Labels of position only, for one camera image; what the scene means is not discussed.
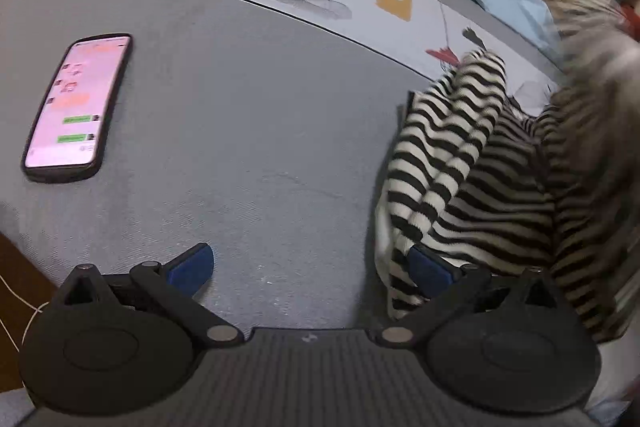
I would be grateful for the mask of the black white striped sock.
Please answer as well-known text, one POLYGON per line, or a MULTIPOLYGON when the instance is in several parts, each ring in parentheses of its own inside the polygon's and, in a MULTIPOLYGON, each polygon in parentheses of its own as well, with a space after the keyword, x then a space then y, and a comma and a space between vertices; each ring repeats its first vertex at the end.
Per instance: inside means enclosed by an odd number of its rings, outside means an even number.
POLYGON ((506 65, 490 51, 466 54, 425 91, 411 91, 375 208, 375 268, 388 316, 427 300, 409 275, 423 243, 480 158, 506 105, 506 65))

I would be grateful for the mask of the striped and white clothes pile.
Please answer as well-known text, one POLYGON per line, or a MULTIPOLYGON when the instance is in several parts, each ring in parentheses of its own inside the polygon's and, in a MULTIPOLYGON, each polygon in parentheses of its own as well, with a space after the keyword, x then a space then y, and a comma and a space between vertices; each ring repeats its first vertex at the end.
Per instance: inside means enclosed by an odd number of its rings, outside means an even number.
POLYGON ((535 118, 499 104, 421 242, 501 275, 548 270, 606 343, 639 301, 639 45, 615 0, 561 2, 555 25, 566 83, 535 118))

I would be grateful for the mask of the black smartphone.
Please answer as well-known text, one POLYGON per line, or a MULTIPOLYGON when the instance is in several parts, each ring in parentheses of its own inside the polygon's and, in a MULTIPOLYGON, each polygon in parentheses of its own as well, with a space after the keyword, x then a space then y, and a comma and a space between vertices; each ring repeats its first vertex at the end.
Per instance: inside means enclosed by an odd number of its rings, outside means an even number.
POLYGON ((101 168, 118 91, 134 37, 86 37, 65 51, 42 98, 21 169, 32 182, 70 183, 101 168))

